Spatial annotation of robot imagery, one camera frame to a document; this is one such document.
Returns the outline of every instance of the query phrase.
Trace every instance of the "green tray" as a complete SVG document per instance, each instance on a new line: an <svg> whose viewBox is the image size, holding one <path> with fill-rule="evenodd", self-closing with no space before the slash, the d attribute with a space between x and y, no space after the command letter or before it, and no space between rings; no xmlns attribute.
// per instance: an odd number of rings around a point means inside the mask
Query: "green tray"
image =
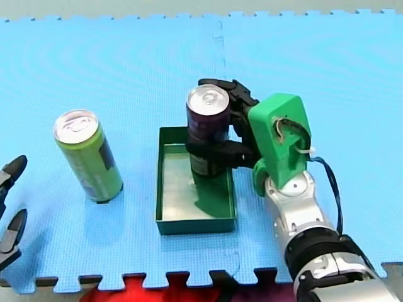
<svg viewBox="0 0 403 302"><path fill-rule="evenodd" d="M234 229L232 170L214 178L192 172L187 127L159 130L156 222L161 235L221 233Z"/></svg>

